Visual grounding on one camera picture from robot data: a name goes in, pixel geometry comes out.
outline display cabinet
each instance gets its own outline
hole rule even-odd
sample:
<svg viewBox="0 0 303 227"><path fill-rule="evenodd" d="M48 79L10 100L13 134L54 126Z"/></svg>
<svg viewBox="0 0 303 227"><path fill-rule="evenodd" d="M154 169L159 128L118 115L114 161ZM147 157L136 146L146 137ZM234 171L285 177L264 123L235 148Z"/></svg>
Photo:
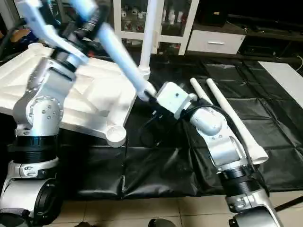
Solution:
<svg viewBox="0 0 303 227"><path fill-rule="evenodd" d="M142 45L148 0L113 0L114 29L126 47ZM158 0L152 53L184 55L199 0Z"/></svg>

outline screw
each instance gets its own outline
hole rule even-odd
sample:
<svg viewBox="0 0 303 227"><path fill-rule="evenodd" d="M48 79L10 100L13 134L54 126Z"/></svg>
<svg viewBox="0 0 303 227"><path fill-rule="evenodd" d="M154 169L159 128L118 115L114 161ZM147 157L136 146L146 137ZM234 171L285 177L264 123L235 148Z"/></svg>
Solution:
<svg viewBox="0 0 303 227"><path fill-rule="evenodd" d="M239 208L239 209L242 209L242 208L244 208L245 206L244 206L244 204L239 204L238 206L237 206L237 208Z"/></svg>

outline white cabinet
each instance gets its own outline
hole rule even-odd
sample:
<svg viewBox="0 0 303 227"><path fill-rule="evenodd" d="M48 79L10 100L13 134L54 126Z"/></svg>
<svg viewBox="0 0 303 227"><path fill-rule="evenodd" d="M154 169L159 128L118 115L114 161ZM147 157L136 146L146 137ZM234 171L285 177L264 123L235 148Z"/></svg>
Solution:
<svg viewBox="0 0 303 227"><path fill-rule="evenodd" d="M193 30L188 51L236 54L245 36Z"/></svg>
<svg viewBox="0 0 303 227"><path fill-rule="evenodd" d="M184 55L199 0L158 0L152 53ZM126 46L141 46L148 0L113 0L114 29Z"/></svg>

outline tile floor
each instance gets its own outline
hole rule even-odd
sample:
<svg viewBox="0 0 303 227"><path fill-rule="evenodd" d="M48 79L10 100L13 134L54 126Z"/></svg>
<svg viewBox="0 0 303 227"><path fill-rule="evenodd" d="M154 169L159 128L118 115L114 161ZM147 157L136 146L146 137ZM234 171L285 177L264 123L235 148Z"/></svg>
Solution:
<svg viewBox="0 0 303 227"><path fill-rule="evenodd" d="M303 195L298 192L271 194L274 206ZM303 203L279 212L285 227L301 227ZM147 227L151 218L165 217L177 227L229 227L232 217L223 196L125 201L67 201L49 227L73 227L81 221L101 227Z"/></svg>

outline black cable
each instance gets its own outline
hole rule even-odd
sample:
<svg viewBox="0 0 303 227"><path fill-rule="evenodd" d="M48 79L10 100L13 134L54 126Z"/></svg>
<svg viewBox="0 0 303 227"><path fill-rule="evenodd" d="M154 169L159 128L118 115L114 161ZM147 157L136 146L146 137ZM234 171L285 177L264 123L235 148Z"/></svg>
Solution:
<svg viewBox="0 0 303 227"><path fill-rule="evenodd" d="M5 47L7 46L7 44L9 43L10 38L12 37L12 35L14 34L14 31L19 28L20 26L23 26L26 24L26 21L21 18L20 20L18 20L18 22L8 31L8 33L6 34L6 36L4 37L4 39L2 40L1 44L0 44L0 59L1 56L3 55L3 51L5 49Z"/></svg>

